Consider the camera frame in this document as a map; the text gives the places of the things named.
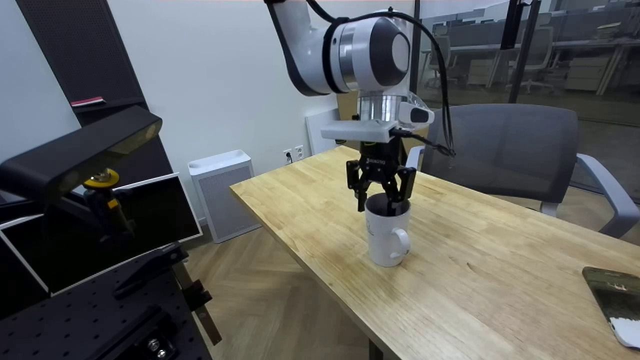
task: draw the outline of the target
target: mug handle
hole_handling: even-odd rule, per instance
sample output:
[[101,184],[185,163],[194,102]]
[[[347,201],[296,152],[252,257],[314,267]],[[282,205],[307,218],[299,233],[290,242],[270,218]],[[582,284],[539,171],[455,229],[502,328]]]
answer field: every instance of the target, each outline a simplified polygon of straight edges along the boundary
[[400,229],[399,227],[394,228],[393,230],[391,230],[391,232],[394,233],[400,240],[400,247],[402,248],[402,252],[393,252],[391,253],[390,257],[392,259],[395,259],[399,258],[400,256],[407,255],[409,253],[409,249],[411,249],[411,243],[409,243],[409,235],[406,233],[406,231]]

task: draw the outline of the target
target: screw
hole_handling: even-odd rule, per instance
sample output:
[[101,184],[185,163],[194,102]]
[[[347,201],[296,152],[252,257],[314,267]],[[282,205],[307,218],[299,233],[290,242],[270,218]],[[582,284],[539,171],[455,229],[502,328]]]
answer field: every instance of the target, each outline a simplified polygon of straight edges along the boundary
[[157,339],[151,339],[147,343],[147,348],[151,351],[156,351],[160,347],[160,341]]

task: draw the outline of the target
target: white mug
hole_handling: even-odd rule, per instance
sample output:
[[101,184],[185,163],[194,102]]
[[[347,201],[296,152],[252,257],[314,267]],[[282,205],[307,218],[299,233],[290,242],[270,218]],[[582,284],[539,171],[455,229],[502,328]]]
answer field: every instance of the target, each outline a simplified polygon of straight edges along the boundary
[[409,226],[411,204],[402,201],[392,216],[387,213],[387,195],[377,193],[365,202],[365,219],[369,233],[369,257],[374,263],[390,267],[402,262],[411,248]]

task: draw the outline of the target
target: glass wall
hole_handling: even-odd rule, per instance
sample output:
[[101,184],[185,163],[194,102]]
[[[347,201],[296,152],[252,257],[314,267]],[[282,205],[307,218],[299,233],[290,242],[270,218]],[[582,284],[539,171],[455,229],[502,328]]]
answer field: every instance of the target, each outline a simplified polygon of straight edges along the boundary
[[[522,81],[513,86],[529,14],[522,15],[515,48],[501,51],[508,5],[420,2],[420,19],[444,52],[451,105],[508,102],[517,86],[517,102],[576,111],[579,152],[599,160],[640,201],[640,1],[543,0]],[[423,36],[417,94],[439,108],[438,67],[430,53]],[[573,184],[595,190],[579,168]]]

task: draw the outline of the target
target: chair armrest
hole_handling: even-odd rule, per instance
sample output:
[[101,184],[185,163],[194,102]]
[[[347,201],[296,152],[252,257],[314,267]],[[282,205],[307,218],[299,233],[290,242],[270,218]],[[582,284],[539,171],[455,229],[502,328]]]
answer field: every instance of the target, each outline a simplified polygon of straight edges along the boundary
[[614,214],[601,233],[619,238],[640,220],[640,211],[619,182],[602,164],[585,154],[578,154],[578,164],[584,167],[604,192]]
[[424,152],[424,146],[414,146],[409,150],[409,155],[406,157],[406,167],[412,167],[418,169],[418,160],[420,155]]

